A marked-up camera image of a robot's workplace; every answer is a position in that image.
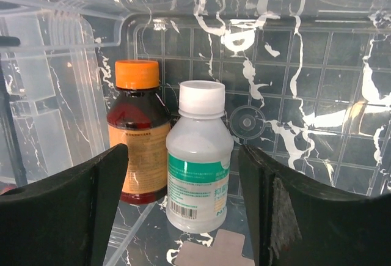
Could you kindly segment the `brown bottle orange cap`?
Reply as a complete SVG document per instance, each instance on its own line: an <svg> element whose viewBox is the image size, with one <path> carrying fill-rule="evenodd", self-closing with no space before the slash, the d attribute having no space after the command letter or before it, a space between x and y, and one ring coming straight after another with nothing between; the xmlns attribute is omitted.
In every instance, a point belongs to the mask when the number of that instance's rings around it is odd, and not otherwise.
<svg viewBox="0 0 391 266"><path fill-rule="evenodd" d="M108 111L109 143L128 147L121 201L148 204L167 193L170 112L159 96L159 64L150 60L115 62L119 92Z"/></svg>

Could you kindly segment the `clear first aid box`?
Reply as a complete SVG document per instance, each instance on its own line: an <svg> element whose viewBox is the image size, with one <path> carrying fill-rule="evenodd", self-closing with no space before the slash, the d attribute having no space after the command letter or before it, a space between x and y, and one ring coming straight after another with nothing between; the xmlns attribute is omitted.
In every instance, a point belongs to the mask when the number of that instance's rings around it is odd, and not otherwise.
<svg viewBox="0 0 391 266"><path fill-rule="evenodd" d="M173 121L182 81L218 81L235 148L352 193L390 192L390 0L1 0L1 13L19 8L90 24L106 113L115 62L154 60ZM6 191L31 182L2 64L1 94Z"/></svg>

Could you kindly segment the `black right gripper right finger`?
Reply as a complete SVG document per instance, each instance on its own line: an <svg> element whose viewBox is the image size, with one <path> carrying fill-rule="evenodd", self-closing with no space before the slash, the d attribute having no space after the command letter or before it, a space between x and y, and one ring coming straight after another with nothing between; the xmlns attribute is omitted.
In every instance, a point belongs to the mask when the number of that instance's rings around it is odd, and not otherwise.
<svg viewBox="0 0 391 266"><path fill-rule="evenodd" d="M256 265L389 265L390 196L330 187L252 145L238 152Z"/></svg>

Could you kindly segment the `white bottle green label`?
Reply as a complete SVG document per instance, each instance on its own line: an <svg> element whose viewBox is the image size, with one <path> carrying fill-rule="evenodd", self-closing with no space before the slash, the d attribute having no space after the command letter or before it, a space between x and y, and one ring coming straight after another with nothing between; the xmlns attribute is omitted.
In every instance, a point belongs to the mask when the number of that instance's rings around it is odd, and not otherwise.
<svg viewBox="0 0 391 266"><path fill-rule="evenodd" d="M181 231L217 229L227 214L233 138L222 121L225 86L205 80L180 83L180 118L166 138L166 216Z"/></svg>

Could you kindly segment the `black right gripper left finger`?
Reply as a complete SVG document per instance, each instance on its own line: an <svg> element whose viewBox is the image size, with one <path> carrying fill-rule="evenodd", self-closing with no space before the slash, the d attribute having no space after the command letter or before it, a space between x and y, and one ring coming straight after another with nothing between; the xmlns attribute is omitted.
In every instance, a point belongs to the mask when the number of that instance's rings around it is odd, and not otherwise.
<svg viewBox="0 0 391 266"><path fill-rule="evenodd" d="M1 265L102 265L128 166L118 144L1 195Z"/></svg>

